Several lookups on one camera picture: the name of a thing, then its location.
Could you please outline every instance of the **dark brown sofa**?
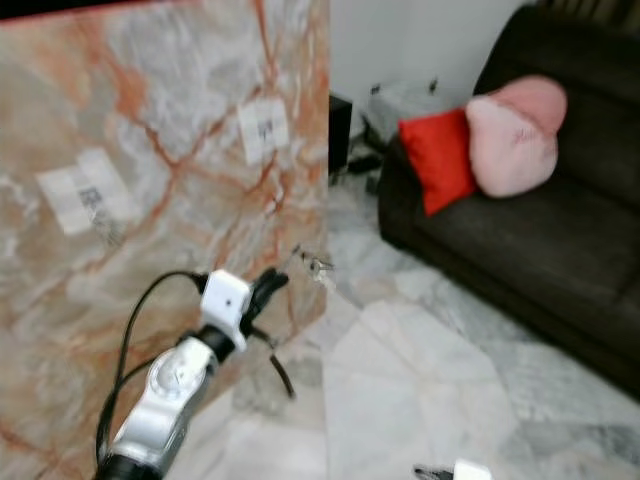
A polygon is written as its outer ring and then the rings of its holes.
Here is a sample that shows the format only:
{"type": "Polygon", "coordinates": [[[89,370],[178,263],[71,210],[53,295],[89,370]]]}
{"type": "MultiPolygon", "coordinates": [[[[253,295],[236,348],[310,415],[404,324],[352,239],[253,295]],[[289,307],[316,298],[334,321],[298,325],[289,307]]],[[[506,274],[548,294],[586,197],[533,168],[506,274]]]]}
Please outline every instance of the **dark brown sofa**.
{"type": "Polygon", "coordinates": [[[379,185],[382,236],[640,396],[640,42],[525,7],[476,93],[531,73],[555,78],[569,98],[552,178],[427,218],[396,138],[379,185]]]}

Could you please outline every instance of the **leather couch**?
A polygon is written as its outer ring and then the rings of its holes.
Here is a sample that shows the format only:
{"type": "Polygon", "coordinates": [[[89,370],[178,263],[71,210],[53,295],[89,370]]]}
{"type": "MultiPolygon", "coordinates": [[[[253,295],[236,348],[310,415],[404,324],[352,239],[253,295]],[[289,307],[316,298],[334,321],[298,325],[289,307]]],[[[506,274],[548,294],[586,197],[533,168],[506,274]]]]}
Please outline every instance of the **leather couch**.
{"type": "Polygon", "coordinates": [[[379,184],[381,233],[640,396],[640,41],[523,7],[475,92],[533,73],[569,99],[552,178],[427,217],[396,137],[379,184]]]}

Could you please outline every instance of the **pink pillow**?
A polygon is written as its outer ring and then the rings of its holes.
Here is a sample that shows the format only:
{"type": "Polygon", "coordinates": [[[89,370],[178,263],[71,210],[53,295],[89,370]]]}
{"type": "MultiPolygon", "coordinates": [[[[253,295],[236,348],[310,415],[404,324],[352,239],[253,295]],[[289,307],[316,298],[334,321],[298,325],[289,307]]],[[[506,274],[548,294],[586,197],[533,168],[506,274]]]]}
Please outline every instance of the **pink pillow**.
{"type": "Polygon", "coordinates": [[[560,84],[539,75],[519,78],[491,97],[532,120],[546,135],[558,133],[567,113],[567,96],[560,84]]]}
{"type": "Polygon", "coordinates": [[[549,179],[557,160],[555,136],[492,97],[475,97],[465,111],[471,169],[487,195],[517,195],[549,179]]]}

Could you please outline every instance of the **white marble floor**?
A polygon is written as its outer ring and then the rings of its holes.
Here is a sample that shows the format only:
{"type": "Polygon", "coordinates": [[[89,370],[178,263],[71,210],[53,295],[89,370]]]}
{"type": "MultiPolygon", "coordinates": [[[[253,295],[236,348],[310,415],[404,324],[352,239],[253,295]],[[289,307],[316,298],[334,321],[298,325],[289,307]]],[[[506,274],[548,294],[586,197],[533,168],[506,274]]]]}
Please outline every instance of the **white marble floor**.
{"type": "Polygon", "coordinates": [[[362,179],[332,187],[338,293],[193,422],[170,478],[410,479],[464,457],[496,480],[640,480],[640,405],[377,234],[362,179]]]}

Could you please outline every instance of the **red pillow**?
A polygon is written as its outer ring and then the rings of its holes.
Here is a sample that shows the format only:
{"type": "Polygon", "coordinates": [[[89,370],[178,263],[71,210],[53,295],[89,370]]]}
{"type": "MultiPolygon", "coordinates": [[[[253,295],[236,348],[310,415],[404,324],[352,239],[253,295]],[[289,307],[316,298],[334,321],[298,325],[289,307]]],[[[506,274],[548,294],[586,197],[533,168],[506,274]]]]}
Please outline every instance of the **red pillow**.
{"type": "Polygon", "coordinates": [[[476,190],[469,159],[469,125],[462,108],[401,121],[399,131],[420,178],[427,215],[476,190]]]}

